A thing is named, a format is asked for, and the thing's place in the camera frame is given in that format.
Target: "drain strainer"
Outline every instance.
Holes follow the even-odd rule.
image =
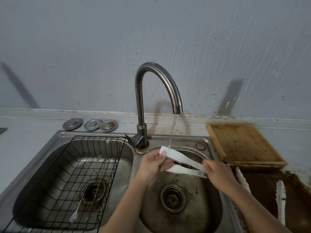
[[[93,202],[99,202],[105,195],[107,190],[107,184],[102,179],[93,179],[81,190],[82,201],[84,204],[92,204]]]
[[[186,195],[182,188],[168,184],[162,188],[160,200],[163,208],[171,213],[181,212],[186,206]]]

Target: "person's left hand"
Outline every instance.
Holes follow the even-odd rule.
[[[166,152],[154,150],[143,156],[137,176],[149,183],[157,173],[166,171],[174,165],[174,161],[166,157]]]

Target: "running water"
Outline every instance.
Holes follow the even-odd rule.
[[[171,130],[171,137],[169,138],[169,148],[171,146],[173,130],[174,130],[174,126],[175,126],[175,123],[176,123],[176,120],[177,120],[177,116],[178,116],[178,114],[174,114],[174,120],[173,120],[173,125],[172,125],[172,130]]]

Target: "metal wire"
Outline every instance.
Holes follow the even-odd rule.
[[[124,143],[124,137],[74,137],[49,163],[4,232],[98,232]],[[78,217],[70,223],[81,198]]]

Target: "plastic tongs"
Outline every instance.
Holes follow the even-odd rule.
[[[178,163],[187,164],[193,168],[198,169],[198,170],[189,169],[189,168],[182,167],[181,165],[174,164],[173,167],[171,167],[167,170],[168,172],[173,172],[173,173],[177,173],[177,174],[190,174],[190,175],[194,175],[194,176],[207,178],[207,175],[205,175],[205,173],[207,173],[207,171],[206,171],[203,164],[200,164],[196,161],[193,161],[192,159],[189,159],[187,156],[183,155],[182,153],[180,153],[176,150],[173,150],[171,148],[169,149],[165,146],[161,147],[160,153],[162,153],[163,151],[166,151],[166,157],[173,159],[174,161],[176,161]]]

